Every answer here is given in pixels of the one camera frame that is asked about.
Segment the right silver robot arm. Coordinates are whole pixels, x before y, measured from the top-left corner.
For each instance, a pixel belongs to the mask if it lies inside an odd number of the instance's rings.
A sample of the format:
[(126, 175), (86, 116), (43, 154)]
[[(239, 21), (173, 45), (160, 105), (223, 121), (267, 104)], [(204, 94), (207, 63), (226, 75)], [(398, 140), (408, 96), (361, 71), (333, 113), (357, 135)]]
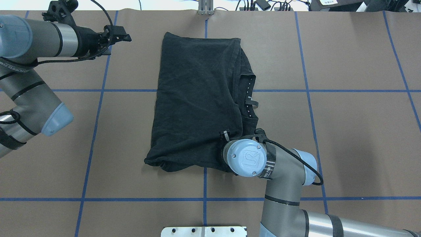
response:
[(233, 137), (219, 133), (224, 162), (237, 175), (266, 180), (260, 237), (419, 237), (420, 232), (343, 219), (300, 208), (304, 186), (323, 184), (313, 155), (287, 149), (263, 129)]

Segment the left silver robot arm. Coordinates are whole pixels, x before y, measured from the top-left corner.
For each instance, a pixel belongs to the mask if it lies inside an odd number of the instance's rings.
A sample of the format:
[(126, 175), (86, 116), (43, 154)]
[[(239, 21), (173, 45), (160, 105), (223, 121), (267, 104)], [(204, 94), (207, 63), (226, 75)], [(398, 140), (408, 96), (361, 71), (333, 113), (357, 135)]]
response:
[(72, 17), (76, 0), (51, 1), (43, 20), (1, 15), (1, 89), (15, 107), (1, 112), (0, 155), (6, 156), (38, 134), (52, 136), (74, 119), (68, 107), (35, 71), (47, 63), (76, 63), (110, 55), (110, 46), (131, 42), (124, 27), (109, 24), (103, 32), (78, 26)]

